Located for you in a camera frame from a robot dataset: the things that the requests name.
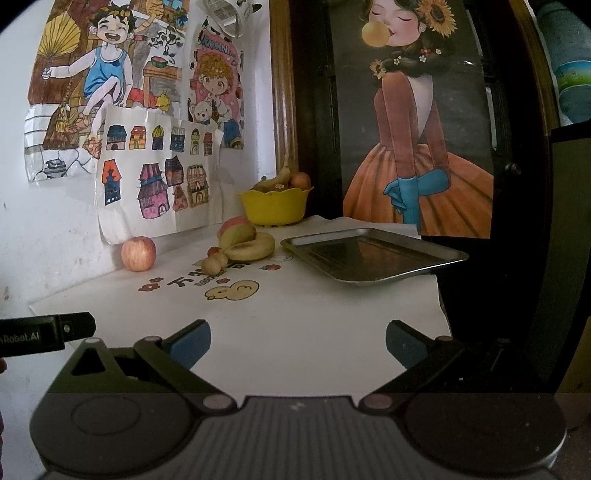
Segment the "yellow bowl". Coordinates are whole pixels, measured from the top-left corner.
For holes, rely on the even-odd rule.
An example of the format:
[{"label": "yellow bowl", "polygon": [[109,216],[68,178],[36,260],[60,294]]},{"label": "yellow bowl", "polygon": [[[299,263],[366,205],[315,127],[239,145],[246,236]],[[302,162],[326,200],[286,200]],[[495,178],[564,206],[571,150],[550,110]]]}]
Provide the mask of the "yellow bowl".
[{"label": "yellow bowl", "polygon": [[252,223],[262,226],[283,226],[304,218],[306,200],[311,190],[288,189],[284,192],[267,193],[248,190],[238,195],[244,205],[246,217]]}]

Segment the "cartoon girl drawing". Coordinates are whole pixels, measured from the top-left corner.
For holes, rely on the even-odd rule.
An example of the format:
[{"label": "cartoon girl drawing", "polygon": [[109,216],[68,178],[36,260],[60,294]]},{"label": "cartoon girl drawing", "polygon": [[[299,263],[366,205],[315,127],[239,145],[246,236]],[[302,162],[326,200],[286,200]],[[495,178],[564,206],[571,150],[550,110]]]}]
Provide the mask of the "cartoon girl drawing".
[{"label": "cartoon girl drawing", "polygon": [[[48,67],[43,71],[43,79],[47,80],[73,77],[88,69],[84,83],[88,103],[76,123],[68,125],[66,131],[76,133],[91,125],[85,148],[96,158],[100,156],[98,133],[105,120],[107,106],[112,103],[125,106],[133,87],[131,60],[120,45],[134,37],[134,29],[135,17],[129,6],[100,8],[90,19],[89,30],[103,41],[103,45],[72,65]],[[91,113],[94,111],[96,115],[93,119]]]},{"label": "cartoon girl drawing", "polygon": [[493,177],[447,151],[433,98],[433,76],[446,71],[457,29],[451,8],[446,0],[363,3],[364,39],[381,37],[393,51],[370,66],[380,143],[349,186],[345,216],[413,223],[422,235],[488,238]]},{"label": "cartoon girl drawing", "polygon": [[206,101],[212,107],[211,119],[223,125],[223,146],[228,148],[242,148],[242,135],[229,95],[234,82],[234,73],[224,57],[219,53],[204,53],[199,56],[196,67],[199,83],[207,92],[200,101]]}]

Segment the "yellow bubble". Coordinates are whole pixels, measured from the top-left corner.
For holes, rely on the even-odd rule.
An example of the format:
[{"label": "yellow bubble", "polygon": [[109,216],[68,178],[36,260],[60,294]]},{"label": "yellow bubble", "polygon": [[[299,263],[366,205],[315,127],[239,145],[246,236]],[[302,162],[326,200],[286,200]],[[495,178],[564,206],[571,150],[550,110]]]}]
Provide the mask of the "yellow bubble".
[{"label": "yellow bubble", "polygon": [[383,47],[390,39],[390,30],[382,22],[367,22],[361,30],[361,37],[370,47]]}]

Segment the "orange roof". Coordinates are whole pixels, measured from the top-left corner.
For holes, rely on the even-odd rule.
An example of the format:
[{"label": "orange roof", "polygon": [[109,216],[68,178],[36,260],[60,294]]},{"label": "orange roof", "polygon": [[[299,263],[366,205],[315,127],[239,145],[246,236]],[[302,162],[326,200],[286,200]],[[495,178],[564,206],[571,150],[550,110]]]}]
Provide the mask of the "orange roof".
[{"label": "orange roof", "polygon": [[117,163],[115,160],[105,160],[105,166],[103,167],[103,183],[107,183],[107,177],[109,176],[109,170],[113,170],[113,181],[120,181],[121,180],[121,173],[119,173],[119,169],[117,168]]}]

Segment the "white tablecloth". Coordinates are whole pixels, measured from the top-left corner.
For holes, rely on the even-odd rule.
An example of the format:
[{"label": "white tablecloth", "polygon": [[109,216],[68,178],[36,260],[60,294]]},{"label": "white tablecloth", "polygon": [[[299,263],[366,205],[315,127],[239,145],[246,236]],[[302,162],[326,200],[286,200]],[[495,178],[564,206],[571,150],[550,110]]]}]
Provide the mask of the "white tablecloth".
[{"label": "white tablecloth", "polygon": [[[357,403],[404,372],[386,350],[385,331],[391,320],[402,320],[431,338],[450,334],[434,275],[354,287],[326,277],[297,258],[286,261],[287,253],[279,246],[280,240],[292,236],[364,225],[371,224],[312,217],[270,229],[278,245],[273,259],[230,268],[203,284],[204,276],[189,273],[196,269],[193,263],[217,244],[212,237],[160,255],[148,272],[120,270],[31,308],[35,314],[89,311],[96,319],[96,336],[110,347],[131,346],[147,335],[166,338],[196,319],[205,319],[211,326],[212,345],[192,371],[239,404],[245,395],[343,394]],[[417,236],[414,226],[373,226]],[[280,268],[261,269],[269,264]],[[179,278],[188,279],[179,281],[184,287],[173,283]],[[225,279],[227,283],[218,283]],[[212,288],[243,280],[259,284],[258,291],[245,300],[205,296]],[[150,287],[144,285],[149,284],[158,288],[146,291]]]}]

